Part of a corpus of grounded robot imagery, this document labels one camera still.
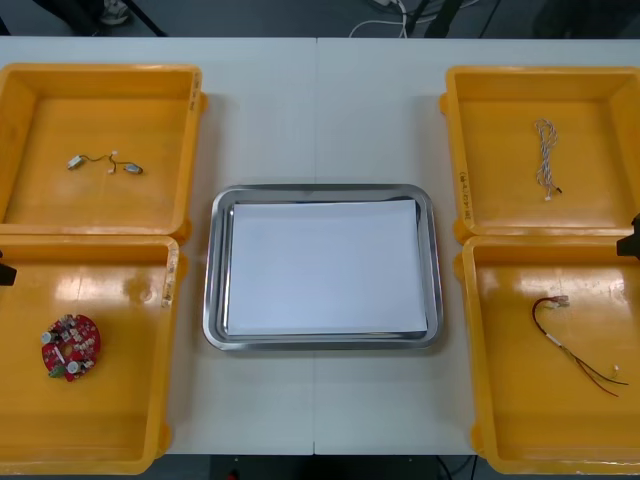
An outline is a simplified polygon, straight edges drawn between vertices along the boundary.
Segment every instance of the table surface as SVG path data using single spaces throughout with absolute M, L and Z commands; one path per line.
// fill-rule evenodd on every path
M 11 62 L 191 63 L 209 95 L 184 247 L 172 453 L 470 453 L 473 398 L 438 110 L 453 65 L 640 65 L 640 41 L 0 38 Z M 445 332 L 427 351 L 229 355 L 201 333 L 211 203 L 239 183 L 411 183 L 434 203 Z

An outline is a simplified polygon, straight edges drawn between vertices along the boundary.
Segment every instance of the stainless steel tray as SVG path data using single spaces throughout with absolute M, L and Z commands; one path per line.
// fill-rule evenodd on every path
M 414 200 L 418 227 L 425 331 L 366 334 L 229 335 L 228 306 L 233 210 L 238 204 L 387 202 Z M 428 195 L 413 185 L 252 185 L 228 188 L 214 203 L 207 260 L 203 329 L 221 350 L 408 349 L 431 345 L 442 326 L 442 293 L 433 208 Z

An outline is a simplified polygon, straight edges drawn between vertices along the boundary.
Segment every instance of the yellow plastic tray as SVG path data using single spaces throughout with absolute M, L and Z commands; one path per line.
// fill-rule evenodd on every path
M 201 111 L 191 66 L 15 64 L 0 72 L 0 234 L 185 241 Z M 105 159 L 68 171 L 76 155 Z
M 18 271 L 0 287 L 0 474 L 143 472 L 170 441 L 178 244 L 15 235 L 0 250 Z M 72 383 L 49 378 L 40 354 L 40 334 L 66 313 L 89 316 L 102 337 L 95 368 Z
M 640 262 L 612 237 L 474 237 L 463 281 L 476 428 L 473 446 L 502 473 L 640 473 Z M 599 390 L 535 326 L 629 386 Z
M 458 208 L 455 233 L 628 235 L 640 212 L 640 86 L 631 68 L 455 67 L 447 116 Z M 562 194 L 538 185 L 539 118 L 558 142 Z

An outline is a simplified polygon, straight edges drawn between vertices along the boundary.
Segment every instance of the white paper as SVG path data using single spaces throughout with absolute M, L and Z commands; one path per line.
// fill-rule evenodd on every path
M 233 215 L 230 335 L 426 330 L 414 201 Z

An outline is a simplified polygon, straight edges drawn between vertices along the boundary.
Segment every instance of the electronic component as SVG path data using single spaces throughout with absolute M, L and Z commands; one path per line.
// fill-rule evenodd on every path
M 85 161 L 86 162 L 99 162 L 100 160 L 107 159 L 111 163 L 111 168 L 107 170 L 109 175 L 113 175 L 116 173 L 118 165 L 123 165 L 123 170 L 127 173 L 131 173 L 132 175 L 140 175 L 144 172 L 143 168 L 140 165 L 137 165 L 133 162 L 118 162 L 115 160 L 115 156 L 118 155 L 117 150 L 114 150 L 109 155 L 102 155 L 101 157 L 91 158 L 88 155 L 76 155 L 73 157 L 69 163 L 67 163 L 67 168 L 69 170 L 75 170 L 79 168 Z
M 91 370 L 100 352 L 100 332 L 84 315 L 64 315 L 40 336 L 49 376 L 72 382 Z
M 134 175 L 140 175 L 143 172 L 142 167 L 136 165 L 135 163 L 127 163 L 124 166 L 124 169 L 125 171 L 133 173 Z
M 67 163 L 67 170 L 75 170 L 83 163 L 84 163 L 84 158 L 82 158 L 82 156 L 80 155 L 76 155 Z

